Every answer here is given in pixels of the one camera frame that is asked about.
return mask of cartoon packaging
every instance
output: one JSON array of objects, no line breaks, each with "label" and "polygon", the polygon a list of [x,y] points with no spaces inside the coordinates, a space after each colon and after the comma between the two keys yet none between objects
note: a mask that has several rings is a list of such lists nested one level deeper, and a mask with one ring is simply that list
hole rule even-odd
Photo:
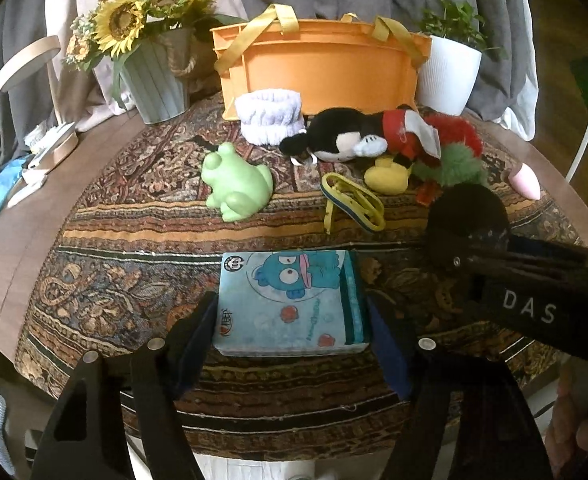
[{"label": "cartoon packaging", "polygon": [[354,253],[225,253],[214,346],[229,356],[360,352],[369,343]]}]

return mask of hand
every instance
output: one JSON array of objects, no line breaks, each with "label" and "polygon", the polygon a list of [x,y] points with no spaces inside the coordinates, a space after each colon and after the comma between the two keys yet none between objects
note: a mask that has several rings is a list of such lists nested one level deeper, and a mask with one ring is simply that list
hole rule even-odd
[{"label": "hand", "polygon": [[360,139],[354,148],[354,155],[374,157],[387,151],[387,141],[383,137],[367,135]]}]

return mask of paisley pattern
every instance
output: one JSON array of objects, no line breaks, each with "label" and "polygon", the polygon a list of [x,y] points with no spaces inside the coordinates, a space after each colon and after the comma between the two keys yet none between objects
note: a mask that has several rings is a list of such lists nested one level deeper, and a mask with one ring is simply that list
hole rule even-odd
[{"label": "paisley pattern", "polygon": [[[223,121],[220,95],[152,126],[91,184],[62,226],[35,285],[16,352],[16,368],[58,396],[89,349],[117,355],[162,336],[189,316],[206,290],[218,287],[225,251],[357,248],[368,286],[403,305],[421,334],[456,351],[496,358],[517,334],[470,322],[452,298],[453,281],[422,250],[427,209],[411,188],[383,199],[387,229],[369,234],[340,214],[323,230],[322,174],[362,183],[367,161],[294,167],[276,148],[248,144]],[[511,155],[480,132],[490,186],[506,205],[516,234],[580,243],[547,193],[525,200],[502,181]],[[272,170],[275,194],[245,222],[224,224],[206,208],[199,178],[204,156],[232,141],[250,162]],[[556,352],[532,344],[509,365],[526,384]],[[136,433],[130,397],[123,416]],[[455,420],[460,400],[452,403]],[[196,452],[253,460],[296,460],[362,454],[393,446],[411,416],[385,384],[370,351],[318,358],[227,358],[209,353],[199,386],[177,402]]]}]

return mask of wooden floor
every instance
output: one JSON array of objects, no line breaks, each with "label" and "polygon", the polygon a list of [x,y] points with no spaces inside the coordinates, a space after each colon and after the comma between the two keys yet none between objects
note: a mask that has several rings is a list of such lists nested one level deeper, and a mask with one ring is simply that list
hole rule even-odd
[{"label": "wooden floor", "polygon": [[[565,175],[588,123],[569,67],[588,56],[588,11],[579,0],[530,0],[530,7],[540,87],[532,144]],[[588,206],[588,149],[571,184]]]}]

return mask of yellow handle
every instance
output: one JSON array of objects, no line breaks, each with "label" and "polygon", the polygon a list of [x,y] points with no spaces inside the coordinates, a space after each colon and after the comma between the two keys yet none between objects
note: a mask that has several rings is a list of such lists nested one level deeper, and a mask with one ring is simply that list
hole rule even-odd
[{"label": "yellow handle", "polygon": [[323,219],[327,234],[331,234],[336,207],[346,212],[366,231],[376,233],[385,229],[385,207],[369,189],[339,173],[325,173],[321,179],[321,191],[327,198]]},{"label": "yellow handle", "polygon": [[411,33],[405,28],[405,25],[392,18],[377,16],[374,20],[374,30],[371,33],[372,38],[379,41],[387,41],[390,32],[410,57],[411,65],[414,68],[418,69],[418,67],[427,61],[427,57],[423,56],[423,53],[413,42]]},{"label": "yellow handle", "polygon": [[353,20],[358,20],[359,17],[353,12],[345,12],[341,18],[341,22],[351,23]]},{"label": "yellow handle", "polygon": [[243,55],[245,50],[258,38],[264,30],[275,20],[280,23],[280,33],[298,32],[298,19],[294,9],[289,5],[271,4],[265,12],[257,16],[245,25],[245,28],[236,36],[232,44],[227,47],[221,57],[214,63],[214,68],[219,74],[227,72]]}]

